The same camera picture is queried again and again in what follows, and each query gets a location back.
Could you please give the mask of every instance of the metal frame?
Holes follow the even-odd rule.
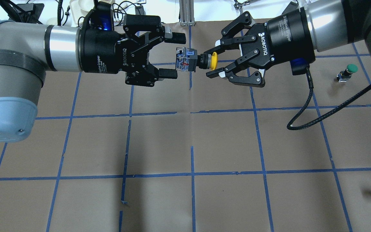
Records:
[[[180,25],[195,25],[194,21],[194,0],[180,1]]]

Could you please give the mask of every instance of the blue tape grid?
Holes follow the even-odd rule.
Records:
[[[315,103],[315,106],[316,106],[317,115],[318,115],[318,117],[320,117],[321,114],[320,114],[320,110],[319,110],[319,105],[317,103],[317,99],[316,99],[316,96],[315,96],[314,93],[313,93],[313,100],[314,100],[314,103]],[[344,215],[345,215],[345,218],[346,218],[347,227],[349,228],[349,232],[352,232],[353,231],[352,225],[350,223],[349,214],[347,212],[346,204],[344,202],[343,193],[342,193],[341,186],[340,186],[340,181],[339,181],[339,178],[337,176],[336,166],[334,165],[333,157],[331,155],[331,149],[330,149],[330,145],[328,144],[327,134],[326,134],[326,130],[324,129],[323,122],[320,122],[320,126],[321,126],[321,131],[323,132],[323,137],[324,137],[324,142],[326,144],[328,157],[330,159],[331,169],[333,171],[334,179],[336,181],[337,191],[339,192],[340,202],[341,202],[341,205],[343,207],[343,212],[344,212]]]
[[[191,47],[191,26],[189,26],[189,45]],[[371,83],[370,78],[367,74],[367,71],[365,69],[365,66],[363,65],[361,57],[370,56],[370,54],[359,54],[355,45],[353,45],[353,48],[355,50],[356,54],[347,54],[347,55],[327,55],[327,56],[316,56],[316,58],[333,58],[333,57],[357,57],[359,59],[359,63],[362,66],[363,72],[365,73],[365,76],[367,78],[367,81]],[[234,60],[221,60],[219,62],[233,62]],[[155,63],[154,65],[174,65],[175,63]],[[343,194],[340,187],[340,182],[338,180],[337,173],[338,172],[350,172],[350,171],[371,171],[371,168],[350,168],[350,169],[337,169],[335,167],[334,162],[332,161],[331,156],[331,150],[330,145],[328,144],[327,134],[324,129],[323,122],[320,123],[321,129],[324,135],[324,140],[327,146],[327,151],[329,158],[331,160],[332,168],[331,169],[311,169],[311,170],[266,170],[265,164],[264,164],[264,157],[262,154],[262,142],[260,137],[260,131],[259,131],[259,124],[257,120],[257,111],[269,111],[269,110],[299,110],[300,107],[284,107],[284,108],[256,108],[254,96],[253,96],[253,89],[250,87],[250,94],[252,98],[252,109],[238,109],[238,110],[210,110],[210,111],[199,111],[199,112],[191,112],[191,113],[221,113],[221,112],[245,112],[245,111],[253,111],[254,112],[254,118],[255,118],[255,124],[256,124],[256,132],[257,132],[257,138],[259,143],[259,150],[260,150],[260,156],[262,161],[262,170],[261,171],[232,171],[232,172],[195,172],[194,171],[194,149],[191,147],[191,172],[190,173],[165,173],[165,174],[149,174],[149,175],[128,175],[127,174],[127,166],[128,166],[128,149],[129,149],[129,137],[130,137],[130,129],[131,129],[131,120],[128,122],[128,136],[127,136],[127,147],[126,147],[126,154],[125,154],[125,164],[124,164],[124,173],[123,175],[97,175],[97,176],[61,176],[61,170],[64,162],[64,154],[66,152],[66,147],[68,143],[68,137],[71,130],[71,123],[72,119],[82,119],[82,118],[95,118],[95,117],[135,117],[135,116],[150,116],[150,115],[168,115],[168,114],[176,114],[177,112],[155,112],[155,113],[132,113],[132,105],[133,105],[133,98],[134,98],[134,86],[131,87],[131,96],[130,96],[130,106],[129,106],[129,113],[128,114],[109,114],[109,115],[82,115],[82,116],[74,116],[74,109],[75,109],[75,103],[77,99],[78,94],[78,87],[81,80],[81,73],[78,76],[77,85],[75,88],[75,94],[74,94],[74,100],[72,103],[72,109],[70,116],[55,116],[55,117],[38,117],[37,120],[50,120],[50,119],[69,119],[66,139],[64,141],[64,147],[63,147],[63,154],[61,156],[58,174],[57,176],[52,177],[19,177],[19,178],[0,178],[0,181],[14,181],[14,180],[56,180],[52,203],[50,207],[50,214],[48,217],[47,222],[47,229],[46,231],[50,230],[50,223],[52,219],[52,213],[53,208],[55,205],[55,198],[56,193],[58,191],[58,185],[59,181],[61,179],[110,179],[110,178],[122,178],[123,184],[122,184],[122,197],[121,200],[124,203],[125,199],[125,180],[127,178],[158,178],[158,177],[175,177],[175,176],[191,176],[192,178],[192,215],[193,215],[193,232],[196,231],[196,218],[195,218],[195,176],[204,176],[204,175],[263,175],[264,185],[265,185],[265,195],[266,195],[266,202],[268,207],[268,214],[269,214],[269,221],[270,221],[270,227],[271,231],[274,231],[273,221],[272,221],[272,212],[271,212],[271,205],[270,205],[270,198],[268,194],[268,186],[267,186],[267,174],[284,174],[284,173],[325,173],[325,172],[333,172],[334,177],[336,180],[336,185],[338,188],[338,192],[340,195],[340,201],[343,207],[343,211],[346,217],[346,222],[349,228],[349,231],[352,231],[352,226],[349,220],[349,216],[346,209],[346,204],[344,202]],[[192,88],[192,72],[190,72],[190,89]],[[315,106],[308,107],[308,109],[315,109],[318,112],[318,116],[320,116],[320,109],[332,109],[336,106],[319,106],[316,100],[316,97],[313,96],[313,99],[315,101]],[[357,107],[371,107],[371,104],[368,105],[350,105],[349,108],[357,108]],[[0,165],[4,157],[4,153],[6,150],[7,144],[4,145],[1,157],[0,157]],[[121,210],[119,212],[119,231],[122,229],[122,216],[123,211]]]
[[[71,108],[71,114],[70,114],[70,121],[68,123],[67,135],[65,137],[64,148],[63,148],[63,151],[62,151],[61,161],[60,161],[59,168],[58,168],[58,174],[57,174],[56,181],[55,181],[55,188],[54,188],[54,193],[53,193],[52,201],[51,201],[50,214],[48,215],[47,229],[45,230],[46,232],[50,231],[52,213],[53,213],[53,210],[54,210],[56,193],[58,191],[58,184],[59,184],[59,181],[60,181],[61,170],[62,170],[62,166],[63,166],[63,163],[64,163],[64,154],[65,154],[66,149],[67,149],[68,137],[70,135],[72,118],[74,116],[74,109],[75,109],[75,103],[77,101],[77,95],[78,95],[78,88],[80,86],[80,80],[81,80],[81,72],[78,74],[77,85],[75,87],[74,100],[72,101],[72,108]]]

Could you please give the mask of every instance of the robotiq logo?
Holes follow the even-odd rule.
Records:
[[[123,66],[128,66],[128,64],[127,64],[127,49],[126,48],[122,49],[122,65]]]
[[[267,56],[268,51],[267,51],[267,45],[265,44],[265,38],[264,38],[265,33],[259,33],[259,37],[262,40],[262,48],[263,48],[263,56]]]

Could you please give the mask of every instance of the black strap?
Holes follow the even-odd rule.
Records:
[[[51,52],[50,52],[50,36],[51,36],[51,30],[53,27],[54,27],[53,25],[49,25],[47,27],[47,30],[45,31],[44,51],[45,51],[45,58],[47,59],[48,67],[50,67],[52,71],[56,72],[54,64],[52,63]]]
[[[41,81],[41,88],[45,81],[44,65],[33,57],[24,53],[0,49],[0,65],[13,66],[32,72]]]

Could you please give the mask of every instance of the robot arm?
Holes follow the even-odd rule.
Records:
[[[123,28],[124,34],[114,31],[111,5],[104,2],[88,13],[81,29],[0,22],[0,141],[30,135],[46,71],[123,71],[126,84],[149,87],[177,78],[175,69],[157,69],[148,56],[162,42],[185,44],[185,34],[171,32],[158,16],[126,15]]]
[[[248,31],[234,37],[242,29]],[[264,87],[265,70],[297,58],[312,63],[314,49],[321,52],[365,39],[371,54],[371,0],[320,0],[264,24],[255,24],[250,13],[244,12],[221,35],[219,43],[204,53],[240,49],[242,56],[206,75],[223,75],[236,85]],[[236,75],[248,67],[259,72],[250,77]]]

